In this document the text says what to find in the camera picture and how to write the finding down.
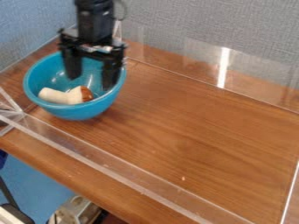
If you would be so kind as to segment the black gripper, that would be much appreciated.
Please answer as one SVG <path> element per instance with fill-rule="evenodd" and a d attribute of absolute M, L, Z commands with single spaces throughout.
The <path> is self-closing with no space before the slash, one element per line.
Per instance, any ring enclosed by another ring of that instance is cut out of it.
<path fill-rule="evenodd" d="M 115 16 L 115 4 L 121 0 L 75 0 L 77 27 L 60 29 L 59 49 L 68 78 L 81 74 L 81 58 L 103 59 L 101 86 L 108 91 L 117 83 L 125 43 L 115 38 L 116 24 L 125 17 Z"/>

